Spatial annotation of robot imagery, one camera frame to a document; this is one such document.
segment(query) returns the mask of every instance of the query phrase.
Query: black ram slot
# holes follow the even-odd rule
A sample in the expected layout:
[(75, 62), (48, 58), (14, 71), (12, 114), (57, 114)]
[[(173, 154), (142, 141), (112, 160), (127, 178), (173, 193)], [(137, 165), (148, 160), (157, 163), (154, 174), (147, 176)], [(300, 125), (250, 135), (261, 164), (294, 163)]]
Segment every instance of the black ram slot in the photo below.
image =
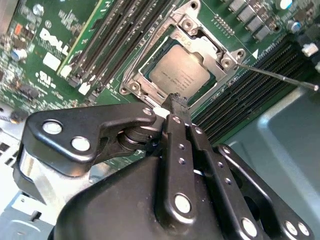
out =
[(134, 36), (132, 36), (132, 41), (130, 41), (130, 47), (125, 51), (124, 55), (117, 61), (116, 66), (114, 66), (110, 72), (106, 72), (103, 76), (103, 80), (101, 83), (103, 86), (106, 86), (109, 81), (115, 76), (121, 66), (125, 63), (128, 57), (131, 55), (133, 50), (138, 46), (140, 41), (143, 39), (144, 35), (150, 30), (150, 28), (155, 24), (159, 15), (166, 9), (167, 6), (171, 6), (174, 0), (170, 0), (169, 3), (165, 3), (166, 1), (158, 2), (150, 20), (147, 21), (144, 25), (141, 26), (141, 31), (138, 31)]
[[(114, 4), (112, 4), (112, 9), (109, 14), (107, 14), (104, 17), (104, 20), (100, 23), (100, 26), (97, 28), (97, 30), (94, 32), (92, 38), (90, 39), (90, 43), (85, 47), (85, 49), (81, 52), (81, 54), (78, 56), (77, 60), (74, 62), (76, 65), (75, 68), (78, 68), (83, 61), (86, 59), (88, 56), (88, 53), (92, 50), (93, 46), (95, 45), (96, 41), (98, 40), (99, 36), (106, 30), (106, 26), (110, 25), (113, 26), (116, 21), (118, 21), (119, 18), (121, 18), (121, 14), (119, 14), (117, 17), (113, 17), (112, 20), (110, 21), (110, 16), (115, 12), (115, 9), (119, 8), (118, 10), (121, 10), (121, 6), (124, 3), (123, 0), (117, 0)], [(126, 6), (130, 3), (130, 1), (125, 2), (125, 6), (122, 6), (126, 8)]]
[(143, 4), (144, 7), (139, 8), (138, 11), (136, 11), (135, 15), (132, 16), (133, 20), (130, 22), (122, 31), (121, 35), (117, 37), (117, 41), (113, 43), (113, 48), (110, 50), (110, 52), (107, 54), (106, 58), (103, 60), (103, 62), (100, 64), (100, 66), (94, 71), (93, 74), (96, 75), (96, 78), (99, 79), (101, 74), (103, 74), (108, 65), (111, 63), (111, 61), (114, 59), (114, 57), (118, 54), (119, 50), (123, 47), (123, 45), (127, 41), (127, 37), (130, 35), (130, 33), (137, 27), (139, 22), (142, 20), (142, 18), (146, 15), (146, 12), (152, 7), (154, 4), (154, 1), (149, 1), (148, 4)]
[[(284, 55), (285, 57), (281, 57), (280, 59), (278, 59), (278, 61), (281, 61), (283, 64), (288, 64), (290, 61), (292, 61), (295, 57), (292, 57), (291, 54), (290, 55)], [(273, 65), (271, 66), (271, 68), (269, 69), (269, 71), (271, 72), (277, 72), (279, 73), (280, 71), (282, 72), (282, 74), (284, 75), (288, 75), (290, 72), (289, 71), (284, 71), (282, 70), (283, 67), (285, 67), (286, 65)], [(270, 85), (273, 85), (275, 82), (275, 79), (266, 76), (266, 75), (262, 75), (262, 74), (257, 74), (256, 76), (252, 77), (250, 79), (250, 83), (246, 85), (246, 88), (241, 88), (239, 91), (236, 92), (235, 96), (236, 97), (232, 97), (230, 100), (228, 100), (227, 104), (224, 104), (223, 107), (219, 108), (218, 112), (220, 113), (215, 113), (216, 116), (216, 122), (219, 121), (222, 116), (221, 114), (225, 114), (226, 112), (231, 112), (232, 109), (237, 106), (238, 104), (244, 104), (242, 103), (243, 101), (246, 100), (246, 98), (249, 98), (251, 96), (255, 96), (256, 94), (259, 93), (259, 91), (261, 89), (263, 89), (265, 86), (268, 87)], [(210, 126), (208, 126), (208, 124), (203, 124), (202, 128), (206, 131), (207, 129), (209, 129), (211, 127), (211, 123)]]
[[(283, 54), (287, 54), (288, 52), (292, 51), (292, 46), (288, 42), (280, 43), (277, 47), (275, 47), (268, 56), (273, 57), (265, 57), (260, 60), (258, 63), (255, 64), (256, 68), (259, 69), (268, 69), (268, 66), (272, 65), (275, 61), (278, 60), (279, 57)], [(253, 71), (246, 71), (238, 81), (236, 81), (228, 90), (226, 90), (218, 99), (212, 102), (209, 106), (206, 107), (205, 112), (203, 114), (198, 115), (195, 118), (195, 121), (201, 125), (202, 123), (206, 122), (219, 108), (224, 106), (229, 100), (238, 97), (239, 91), (242, 89), (250, 89), (250, 83), (255, 83), (256, 78), (259, 74)]]
[(87, 59), (82, 66), (84, 72), (89, 71), (97, 62), (104, 50), (110, 45), (112, 40), (117, 34), (117, 29), (125, 22), (128, 21), (128, 16), (133, 7), (141, 0), (125, 1), (126, 5), (124, 9), (120, 11), (117, 17), (114, 17), (112, 23), (106, 28), (106, 32), (103, 33), (103, 39), (97, 46), (94, 52), (91, 53), (90, 59)]
[[(314, 67), (295, 48), (290, 37), (282, 40), (255, 67), (303, 81), (307, 77), (304, 74), (306, 71), (314, 72)], [(294, 86), (272, 77), (246, 71), (197, 115), (193, 122), (206, 132), (211, 144), (214, 144), (243, 121), (254, 116), (274, 96), (285, 94), (293, 88)]]

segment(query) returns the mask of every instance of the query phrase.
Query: gray metal panel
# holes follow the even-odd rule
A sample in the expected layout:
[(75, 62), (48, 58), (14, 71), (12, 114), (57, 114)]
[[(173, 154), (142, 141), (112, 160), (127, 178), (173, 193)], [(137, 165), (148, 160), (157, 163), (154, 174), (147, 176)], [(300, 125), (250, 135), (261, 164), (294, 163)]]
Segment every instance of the gray metal panel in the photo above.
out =
[(19, 0), (0, 0), (0, 34), (5, 34)]
[(30, 221), (30, 216), (8, 207), (0, 216), (1, 240), (45, 240), (53, 226), (37, 220)]
[(296, 89), (226, 143), (320, 239), (320, 94)]

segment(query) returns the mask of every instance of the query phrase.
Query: ram slot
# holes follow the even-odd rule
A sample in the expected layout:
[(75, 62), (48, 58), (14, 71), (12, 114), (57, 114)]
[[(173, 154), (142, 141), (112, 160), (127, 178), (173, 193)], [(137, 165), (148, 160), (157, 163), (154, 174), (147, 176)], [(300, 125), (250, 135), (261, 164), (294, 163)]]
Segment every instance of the ram slot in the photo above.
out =
[(143, 7), (139, 7), (138, 9), (136, 9), (136, 11), (132, 13), (132, 15), (130, 16), (131, 20), (128, 20), (125, 25), (122, 25), (122, 29), (117, 31), (117, 37), (116, 40), (112, 43), (112, 48), (109, 49), (108, 52), (101, 52), (98, 58), (103, 57), (103, 60), (98, 67), (96, 66), (96, 68), (92, 72), (92, 75), (100, 76), (101, 73), (105, 71), (110, 61), (117, 55), (119, 50), (122, 49), (122, 47), (124, 46), (124, 43), (127, 41), (130, 32), (137, 27), (140, 20), (143, 18), (148, 9), (150, 9), (155, 2), (156, 1), (149, 1), (148, 4), (146, 4), (146, 2), (142, 2)]
[(129, 47), (126, 49), (126, 51), (123, 53), (123, 55), (120, 57), (119, 60), (117, 60), (116, 65), (112, 67), (111, 69), (108, 69), (108, 65), (110, 62), (112, 62), (115, 54), (110, 60), (105, 61), (104, 63), (104, 69), (97, 74), (96, 78), (100, 79), (103, 77), (103, 79), (100, 81), (103, 86), (106, 86), (110, 80), (112, 80), (115, 76), (115, 74), (118, 72), (118, 70), (121, 68), (121, 66), (125, 63), (125, 61), (128, 59), (128, 57), (131, 55), (133, 50), (138, 46), (138, 44), (141, 42), (143, 37), (146, 35), (147, 32), (150, 31), (150, 29), (155, 25), (156, 21), (159, 19), (160, 14), (166, 9), (167, 6), (171, 6), (173, 0), (169, 1), (169, 3), (165, 3), (166, 1), (158, 1), (154, 11), (151, 13), (149, 17), (149, 20), (147, 22), (144, 22), (144, 24), (140, 24), (137, 22), (137, 24), (140, 24), (139, 29), (136, 30), (135, 27), (133, 27), (130, 41), (126, 43)]
[(132, 20), (134, 21), (137, 14), (144, 10), (144, 8), (140, 8), (139, 6), (137, 7), (137, 5), (140, 5), (141, 3), (144, 4), (146, 1), (135, 0), (130, 2), (131, 4), (129, 5), (129, 8), (126, 10), (126, 12), (124, 12), (124, 16), (119, 19), (119, 21), (115, 25), (113, 25), (112, 28), (110, 28), (110, 34), (104, 37), (103, 41), (100, 43), (91, 60), (86, 63), (85, 67), (82, 67), (86, 72), (86, 76), (83, 77), (84, 79), (88, 76), (88, 74), (92, 73), (94, 75), (94, 72), (98, 71), (94, 68), (96, 67), (98, 60), (106, 54), (107, 48), (111, 45), (111, 43), (112, 46), (117, 47), (117, 45), (119, 44), (119, 39), (126, 37), (127, 30), (131, 26)]
[[(304, 80), (312, 73), (312, 64), (304, 60), (288, 38), (284, 39), (255, 67)], [(193, 122), (207, 134), (211, 144), (216, 144), (239, 124), (248, 123), (271, 102), (275, 96), (284, 96), (294, 86), (256, 72), (245, 72), (231, 87), (199, 113)]]
[(93, 37), (90, 39), (90, 43), (86, 46), (86, 48), (82, 51), (79, 58), (77, 59), (76, 67), (74, 69), (79, 68), (80, 66), (85, 67), (85, 62), (90, 61), (94, 57), (89, 54), (93, 51), (93, 54), (97, 51), (97, 46), (95, 45), (102, 36), (108, 37), (111, 30), (114, 28), (121, 19), (125, 11), (130, 7), (131, 1), (126, 0), (117, 0), (108, 15), (105, 16), (103, 22), (98, 27), (98, 30), (94, 33)]

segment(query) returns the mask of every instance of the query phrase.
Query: green circuit board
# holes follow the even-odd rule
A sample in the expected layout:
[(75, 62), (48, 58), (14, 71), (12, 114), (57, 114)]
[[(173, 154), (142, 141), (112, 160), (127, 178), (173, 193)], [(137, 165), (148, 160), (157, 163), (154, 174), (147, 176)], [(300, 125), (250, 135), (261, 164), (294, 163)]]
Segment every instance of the green circuit board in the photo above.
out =
[[(70, 64), (75, 56), (81, 53), (99, 28), (99, 23), (112, 9), (113, 0), (65, 0), (42, 1), (22, 0), (11, 21), (8, 33), (1, 36), (0, 44), (0, 101), (13, 108), (20, 108), (29, 114), (62, 108), (77, 108), (92, 105), (110, 105), (139, 101), (133, 94), (122, 95), (119, 87), (128, 68), (151, 35), (144, 33), (139, 45), (132, 49), (112, 80), (99, 94), (95, 102), (88, 100), (88, 95), (79, 92), (80, 86), (72, 87), (68, 76), (61, 76), (64, 66)], [(182, 0), (179, 6), (186, 4)], [(198, 19), (202, 24), (229, 50), (244, 49), (244, 63), (252, 65), (272, 49), (288, 34), (287, 22), (299, 10), (301, 2), (294, 1), (285, 10), (276, 9), (275, 0), (263, 0), (263, 6), (274, 20), (274, 29), (263, 40), (257, 40), (245, 28), (245, 24), (237, 19), (237, 15), (229, 10), (230, 0), (201, 0)], [(35, 14), (35, 6), (41, 4)], [(23, 48), (27, 54), (22, 60), (13, 60), (13, 48)], [(196, 116), (202, 109), (223, 92), (228, 85), (243, 74), (239, 70), (229, 76), (229, 81), (218, 91), (208, 97), (203, 104), (192, 112)], [(21, 85), (28, 85), (37, 91), (36, 97), (26, 96), (19, 91)], [(204, 95), (211, 85), (205, 85), (194, 96), (193, 102)], [(116, 169), (124, 167), (131, 161), (140, 158), (143, 152), (138, 152), (131, 158), (113, 159), (110, 164)]]

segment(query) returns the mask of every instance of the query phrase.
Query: metal rivet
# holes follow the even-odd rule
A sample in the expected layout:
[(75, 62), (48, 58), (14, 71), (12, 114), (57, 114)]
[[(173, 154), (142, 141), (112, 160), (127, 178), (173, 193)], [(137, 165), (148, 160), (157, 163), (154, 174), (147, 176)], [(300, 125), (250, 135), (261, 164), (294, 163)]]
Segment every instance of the metal rivet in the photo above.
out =
[(247, 234), (249, 234), (251, 237), (256, 237), (258, 234), (258, 231), (255, 227), (255, 225), (250, 221), (248, 218), (242, 219), (242, 226)]
[(230, 153), (230, 150), (228, 148), (226, 148), (225, 146), (223, 146), (222, 149), (226, 154)]
[(195, 131), (196, 131), (196, 133), (197, 133), (197, 134), (202, 134), (201, 129), (200, 129), (200, 128), (198, 128), (198, 127), (195, 127)]
[(187, 214), (191, 211), (191, 204), (189, 200), (181, 194), (175, 196), (174, 203), (176, 208), (184, 214)]
[(56, 135), (62, 132), (62, 126), (55, 121), (47, 121), (42, 125), (42, 129), (47, 134)]
[(151, 110), (150, 110), (149, 108), (144, 108), (142, 111), (143, 111), (145, 114), (149, 115), (149, 116), (152, 115), (152, 112), (151, 112)]
[(90, 148), (89, 140), (82, 136), (77, 136), (74, 139), (72, 139), (71, 145), (72, 147), (81, 152), (87, 151)]
[(184, 160), (182, 157), (179, 158), (179, 163), (181, 165), (185, 165), (186, 164), (186, 160)]
[(178, 124), (181, 123), (180, 119), (177, 116), (174, 116), (172, 119)]
[(229, 178), (225, 178), (224, 181), (225, 181), (227, 184), (229, 184), (229, 185), (231, 185), (231, 183), (232, 183)]
[(306, 236), (309, 236), (309, 235), (310, 235), (307, 227), (306, 227), (305, 225), (303, 225), (301, 222), (298, 222), (298, 227), (299, 227), (300, 231), (301, 231), (304, 235), (306, 235)]
[(293, 226), (293, 224), (292, 224), (291, 222), (285, 221), (285, 226), (286, 226), (286, 228), (289, 230), (289, 232), (290, 232), (292, 235), (295, 235), (295, 236), (298, 235), (297, 229), (295, 228), (295, 226)]

